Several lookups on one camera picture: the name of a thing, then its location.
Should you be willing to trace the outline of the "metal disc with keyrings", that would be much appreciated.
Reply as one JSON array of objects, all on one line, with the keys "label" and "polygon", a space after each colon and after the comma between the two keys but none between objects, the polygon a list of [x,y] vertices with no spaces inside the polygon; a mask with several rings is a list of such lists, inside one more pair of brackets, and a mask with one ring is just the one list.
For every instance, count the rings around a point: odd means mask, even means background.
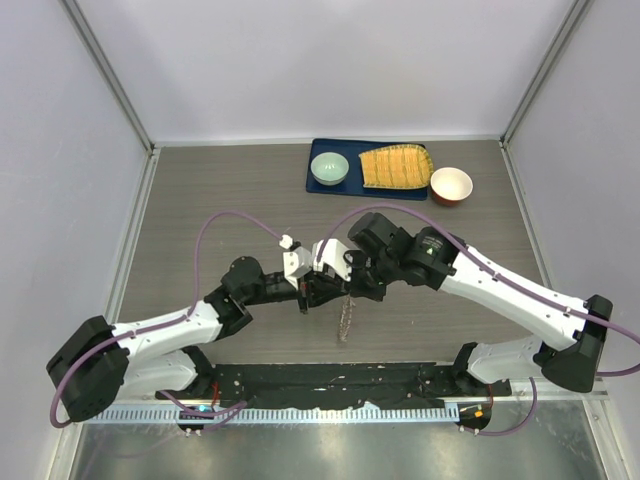
[{"label": "metal disc with keyrings", "polygon": [[348,340],[354,308],[355,302],[353,298],[350,295],[345,296],[343,299],[337,327],[337,341],[340,344],[344,344]]}]

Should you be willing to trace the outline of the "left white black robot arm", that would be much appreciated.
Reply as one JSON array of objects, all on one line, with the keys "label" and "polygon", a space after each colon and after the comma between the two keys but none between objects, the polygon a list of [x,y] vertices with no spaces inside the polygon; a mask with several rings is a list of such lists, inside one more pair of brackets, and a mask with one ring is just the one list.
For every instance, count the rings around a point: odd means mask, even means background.
[{"label": "left white black robot arm", "polygon": [[247,308],[295,301],[301,310],[347,294],[354,269],[343,255],[317,257],[303,248],[283,255],[283,268],[263,272],[257,259],[234,260],[218,288],[181,310],[151,319],[110,324],[85,320],[46,365],[55,387],[50,421],[56,428],[89,420],[116,399],[160,390],[205,397],[213,385],[196,350],[238,333]]}]

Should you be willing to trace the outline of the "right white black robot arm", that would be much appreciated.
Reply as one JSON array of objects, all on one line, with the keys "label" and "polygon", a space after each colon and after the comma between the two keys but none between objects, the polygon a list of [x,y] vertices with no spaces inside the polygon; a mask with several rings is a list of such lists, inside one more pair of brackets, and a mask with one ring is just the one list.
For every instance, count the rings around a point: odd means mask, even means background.
[{"label": "right white black robot arm", "polygon": [[552,291],[491,262],[475,248],[433,227],[410,235],[380,213],[368,212],[349,230],[354,292],[380,300],[389,284],[425,286],[480,304],[525,328],[526,338],[464,344],[451,371],[457,391],[541,375],[569,391],[592,390],[613,304]]}]

